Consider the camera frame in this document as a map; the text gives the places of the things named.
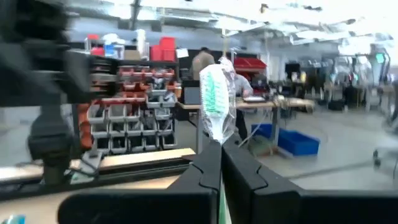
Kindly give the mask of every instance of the ceiling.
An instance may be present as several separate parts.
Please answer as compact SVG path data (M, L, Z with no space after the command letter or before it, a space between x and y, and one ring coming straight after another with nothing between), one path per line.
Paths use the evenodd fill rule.
M387 0L378 5L359 0L69 0L69 10L82 17L127 19L130 29L141 22L211 29L227 36L251 35L292 45L337 42L357 46L393 42L398 35Z

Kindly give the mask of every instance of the black frame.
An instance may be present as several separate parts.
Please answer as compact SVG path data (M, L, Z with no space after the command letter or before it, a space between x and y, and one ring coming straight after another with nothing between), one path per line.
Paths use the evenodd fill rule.
M217 224L221 187L221 145L210 142L165 190L93 189L65 199L59 224Z
M223 148L231 220L250 223L395 223L398 192L305 190L232 142Z
M16 179L0 182L0 202L26 197L57 194L73 190L104 187L140 180L156 179L171 175L180 175L189 167L190 161L184 158L150 161L140 164L129 164L101 170L98 178L84 184L63 184L58 186L42 185L42 177Z

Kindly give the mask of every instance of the gray storage bin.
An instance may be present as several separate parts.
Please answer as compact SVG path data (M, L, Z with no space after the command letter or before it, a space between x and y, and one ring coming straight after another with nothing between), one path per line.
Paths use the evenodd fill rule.
M143 121L142 135L151 136L157 132L157 123L153 117L148 117Z
M171 134L173 132L173 120L158 121L157 129L160 136Z
M107 138L108 137L108 122L91 125L91 135L93 138Z
M112 138L110 140L111 152L114 154L125 154L127 152L126 138Z
M150 84L149 89L147 90L147 94L149 96L163 96L166 94L167 89L166 86L164 86L165 88L161 89L161 90L156 90L154 89L154 84Z
M174 93L168 93L162 98L162 107L173 108L177 102L177 97Z
M100 146L100 144L98 144L101 141L106 141L105 146ZM93 149L97 149L98 151L102 152L103 154L108 155L111 150L111 145L110 145L109 139L108 138L94 139Z
M130 121L126 123L127 136L140 136L144 129L140 121Z
M129 148L132 153L143 152L145 145L144 138L136 136L136 137L130 137L128 138L128 140L129 140Z
M126 115L126 121L139 121L139 117L141 116L141 110L140 108L136 108L131 115L127 114Z
M146 99L147 107L148 108L160 108L160 105L162 103L162 97L161 96L154 96L153 98L147 97Z
M177 147L177 138L175 133L169 134L167 136L161 136L160 138L163 142L164 149L175 149Z
M143 138L145 151L155 151L159 145L159 138L156 136L146 136Z
M155 109L155 117L156 117L156 120L158 120L158 121L169 119L171 117L170 109L168 109L168 108Z
M125 122L110 122L108 125L108 133L113 137L124 137L126 135L126 123Z
M126 105L111 105L108 111L111 122L123 122L126 120Z
M96 117L96 113L99 110L99 105L91 105L87 111L87 120L90 124L103 124L106 119L106 109L103 110L101 116Z

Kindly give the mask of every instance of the shelf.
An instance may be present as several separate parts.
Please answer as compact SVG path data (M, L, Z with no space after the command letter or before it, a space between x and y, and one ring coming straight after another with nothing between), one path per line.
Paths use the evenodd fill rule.
M142 60L121 60L119 66L128 65L142 65L150 67L176 67L177 62L167 62L167 61L142 61Z

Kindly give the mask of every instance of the red bin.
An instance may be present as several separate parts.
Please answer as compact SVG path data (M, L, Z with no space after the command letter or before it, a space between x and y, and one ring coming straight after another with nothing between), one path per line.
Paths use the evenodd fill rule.
M153 45L150 48L150 60L162 60L162 49L160 48L160 45Z

